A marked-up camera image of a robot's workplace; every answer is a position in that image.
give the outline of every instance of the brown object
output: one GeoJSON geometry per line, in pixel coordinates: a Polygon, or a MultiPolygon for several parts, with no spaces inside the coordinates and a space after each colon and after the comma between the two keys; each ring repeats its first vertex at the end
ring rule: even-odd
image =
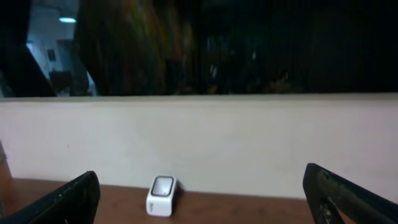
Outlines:
{"type": "MultiPolygon", "coordinates": [[[[13,179],[4,198],[6,215],[63,184],[13,179]]],[[[182,194],[172,217],[151,217],[145,210],[147,193],[147,189],[102,185],[95,223],[314,223],[305,200],[195,192],[182,194]]]]}

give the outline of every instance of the white device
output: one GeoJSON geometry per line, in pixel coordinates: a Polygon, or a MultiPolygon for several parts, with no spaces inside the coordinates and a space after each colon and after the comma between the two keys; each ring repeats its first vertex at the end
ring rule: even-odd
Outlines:
{"type": "Polygon", "coordinates": [[[172,215],[177,180],[172,176],[155,177],[147,196],[149,215],[169,217],[172,215]]]}

